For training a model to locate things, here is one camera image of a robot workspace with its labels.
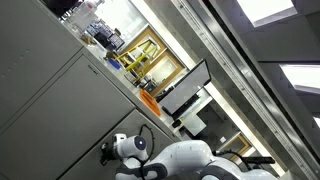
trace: white robot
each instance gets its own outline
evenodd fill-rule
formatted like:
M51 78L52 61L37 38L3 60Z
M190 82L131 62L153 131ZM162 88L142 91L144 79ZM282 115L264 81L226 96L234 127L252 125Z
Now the white robot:
M151 161L141 136L127 138L125 134L116 134L113 141L109 152L113 160L123 162L117 169L116 180L159 180L184 172L197 172L201 180L277 179L262 169L242 172L232 161L214 156L208 144L201 140L171 144Z

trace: black monitor stand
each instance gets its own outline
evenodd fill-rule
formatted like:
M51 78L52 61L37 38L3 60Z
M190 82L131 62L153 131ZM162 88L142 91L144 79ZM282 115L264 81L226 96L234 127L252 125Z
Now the black monitor stand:
M174 120L179 118L190 106L192 106L200 97L194 94L190 99L188 99L176 112L171 114L165 107L162 107L163 111L170 115Z

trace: monitor screen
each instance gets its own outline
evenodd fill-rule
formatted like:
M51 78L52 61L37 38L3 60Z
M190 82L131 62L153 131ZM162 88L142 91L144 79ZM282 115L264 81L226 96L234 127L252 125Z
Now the monitor screen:
M171 115L211 81L206 60L200 61L159 104Z

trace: light fixture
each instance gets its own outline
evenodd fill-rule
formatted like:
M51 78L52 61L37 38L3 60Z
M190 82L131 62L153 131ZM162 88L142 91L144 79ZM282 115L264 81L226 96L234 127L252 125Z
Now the light fixture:
M313 117L313 119L316 121L317 125L318 125L319 128L320 128L320 118Z
M299 87L320 89L320 65L280 65L295 89Z
M268 24L297 11L291 0L237 0L254 27Z

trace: cabinet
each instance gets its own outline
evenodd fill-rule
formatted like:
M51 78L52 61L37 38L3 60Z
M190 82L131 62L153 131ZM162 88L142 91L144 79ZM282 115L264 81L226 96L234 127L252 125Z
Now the cabinet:
M103 138L86 156L84 156L74 167L70 169L62 180L106 180L114 179L117 167L120 161L110 161L106 166L100 164L102 152L100 147L103 143L112 142L112 136L116 133L125 133L127 137L138 135L141 125L147 124L152 128L155 136L155 149L151 159L154 159L165 147L172 144L173 141L168 138L160 129L158 129L151 121L141 115L138 111L133 111L126 119L124 119L116 128ZM142 137L146 139L147 151L151 150L151 135L147 129L143 130Z
M0 174L12 180L55 179L133 109L81 56L1 134Z
M0 6L0 129L82 47L36 3Z

